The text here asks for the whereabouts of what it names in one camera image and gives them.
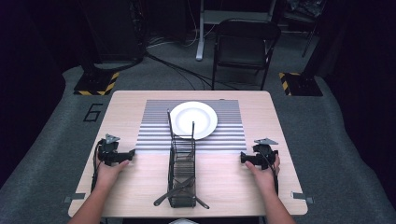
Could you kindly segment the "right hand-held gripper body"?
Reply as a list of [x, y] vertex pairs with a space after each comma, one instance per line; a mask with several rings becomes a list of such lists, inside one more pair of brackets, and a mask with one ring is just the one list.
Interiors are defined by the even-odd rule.
[[269, 138], [258, 139], [254, 141], [253, 151], [256, 152], [257, 164], [263, 170], [271, 167], [276, 161], [277, 150], [272, 150], [271, 145], [277, 145], [277, 142]]

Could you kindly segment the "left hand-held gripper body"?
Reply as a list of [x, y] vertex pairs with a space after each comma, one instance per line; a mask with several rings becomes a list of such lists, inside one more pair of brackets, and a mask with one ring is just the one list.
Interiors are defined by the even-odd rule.
[[118, 152], [119, 140], [119, 137], [107, 133], [98, 142], [97, 154], [99, 161], [102, 161], [106, 165], [124, 161], [123, 155]]

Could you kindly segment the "metal table knife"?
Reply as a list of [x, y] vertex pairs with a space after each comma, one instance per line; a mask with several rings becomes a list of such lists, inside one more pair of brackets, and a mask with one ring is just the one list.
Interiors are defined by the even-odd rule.
[[168, 125], [169, 125], [169, 132], [171, 136], [171, 140], [173, 141], [175, 138], [174, 132], [173, 132], [173, 125], [172, 125], [172, 120], [171, 120], [171, 111], [169, 108], [167, 108], [167, 120], [168, 120]]

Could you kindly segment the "black wire dish rack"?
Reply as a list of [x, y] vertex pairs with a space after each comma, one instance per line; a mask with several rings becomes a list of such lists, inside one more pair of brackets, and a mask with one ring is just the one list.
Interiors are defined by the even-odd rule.
[[[190, 177], [195, 178], [195, 141], [175, 137], [171, 140], [167, 190], [175, 188]], [[195, 180], [188, 188], [196, 193]]]

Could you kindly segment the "person's left hand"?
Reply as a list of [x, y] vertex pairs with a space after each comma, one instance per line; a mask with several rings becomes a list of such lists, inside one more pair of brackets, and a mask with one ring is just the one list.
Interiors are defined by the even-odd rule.
[[94, 189], [110, 190], [118, 179], [120, 172], [129, 164], [128, 161], [123, 161], [116, 166], [109, 166], [100, 163], [98, 166], [98, 176]]

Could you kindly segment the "person's right hand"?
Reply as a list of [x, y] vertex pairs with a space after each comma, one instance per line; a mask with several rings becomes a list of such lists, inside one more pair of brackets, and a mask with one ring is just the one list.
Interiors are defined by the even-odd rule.
[[276, 193], [276, 182], [275, 176], [279, 173], [280, 158], [276, 156], [276, 161], [271, 168], [265, 170], [258, 169], [255, 165], [250, 162], [246, 162], [245, 165], [249, 171], [253, 174], [255, 182], [263, 195], [265, 192]]

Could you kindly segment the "grey striped placemat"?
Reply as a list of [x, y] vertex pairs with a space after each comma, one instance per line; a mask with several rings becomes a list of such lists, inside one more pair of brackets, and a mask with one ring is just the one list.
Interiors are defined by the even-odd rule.
[[237, 100], [147, 100], [135, 149], [168, 151], [171, 147], [171, 136], [167, 108], [171, 111], [177, 105], [191, 101], [211, 106], [218, 115], [216, 130], [206, 138], [195, 140], [196, 151], [239, 153], [247, 149]]

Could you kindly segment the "dark cutlery piece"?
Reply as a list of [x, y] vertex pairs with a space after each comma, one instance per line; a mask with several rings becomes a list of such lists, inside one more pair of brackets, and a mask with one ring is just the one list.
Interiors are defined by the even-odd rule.
[[187, 180], [179, 183], [175, 188], [168, 190], [163, 196], [159, 197], [153, 204], [155, 206], [159, 206], [166, 198], [171, 198], [172, 196], [178, 194], [180, 191], [187, 188], [194, 180], [194, 177], [190, 177]]
[[183, 188], [171, 197], [171, 206], [174, 208], [195, 207], [197, 204], [209, 209], [209, 206], [195, 195], [192, 188]]

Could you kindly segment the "white round plate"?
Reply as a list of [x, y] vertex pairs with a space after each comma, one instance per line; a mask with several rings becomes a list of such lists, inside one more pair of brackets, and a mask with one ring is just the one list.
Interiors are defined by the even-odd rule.
[[186, 102], [171, 110], [173, 132], [183, 138], [191, 137], [191, 122], [195, 121], [195, 140], [203, 139], [212, 134], [218, 125], [215, 110], [201, 102]]

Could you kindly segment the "black stand base hazard stripes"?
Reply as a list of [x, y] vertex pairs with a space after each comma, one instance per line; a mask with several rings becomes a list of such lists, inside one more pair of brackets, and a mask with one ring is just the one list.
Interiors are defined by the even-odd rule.
[[77, 95], [109, 95], [113, 88], [119, 72], [99, 71], [93, 75], [84, 74], [74, 88]]
[[313, 77], [303, 77], [299, 73], [279, 73], [279, 78], [288, 96], [322, 96], [322, 91]]

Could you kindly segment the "white rounded object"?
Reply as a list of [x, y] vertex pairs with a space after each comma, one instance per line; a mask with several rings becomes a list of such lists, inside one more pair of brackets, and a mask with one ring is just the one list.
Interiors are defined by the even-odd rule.
[[169, 224], [199, 224], [199, 223], [186, 218], [179, 218], [177, 220], [171, 221]]

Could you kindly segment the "black folding chair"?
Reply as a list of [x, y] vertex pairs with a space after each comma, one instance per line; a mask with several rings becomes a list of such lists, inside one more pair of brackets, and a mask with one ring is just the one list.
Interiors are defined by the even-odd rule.
[[217, 28], [212, 66], [212, 89], [215, 89], [219, 67], [263, 71], [263, 90], [277, 41], [281, 36], [278, 25], [271, 21], [228, 19]]

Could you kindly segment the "grey metal table bracket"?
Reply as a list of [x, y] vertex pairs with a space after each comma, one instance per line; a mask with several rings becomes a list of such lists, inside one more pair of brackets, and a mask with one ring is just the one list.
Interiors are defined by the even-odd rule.
[[85, 193], [74, 193], [71, 196], [65, 196], [63, 202], [71, 203], [74, 200], [83, 200], [85, 198]]
[[314, 200], [313, 197], [306, 196], [306, 195], [305, 195], [304, 193], [302, 193], [302, 192], [294, 192], [294, 191], [292, 191], [292, 192], [290, 193], [290, 195], [291, 195], [291, 197], [292, 197], [293, 199], [303, 200], [303, 201], [305, 201], [307, 204], [313, 204], [313, 203], [315, 202], [315, 200]]

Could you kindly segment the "white desk frame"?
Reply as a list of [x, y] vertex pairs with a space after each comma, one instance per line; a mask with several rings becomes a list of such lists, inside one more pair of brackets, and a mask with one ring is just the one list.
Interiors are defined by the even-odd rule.
[[275, 5], [276, 0], [270, 0], [269, 9], [264, 12], [208, 10], [205, 8], [205, 0], [200, 0], [199, 39], [195, 59], [200, 62], [204, 58], [206, 24], [217, 25], [232, 18], [269, 21], [274, 15]]

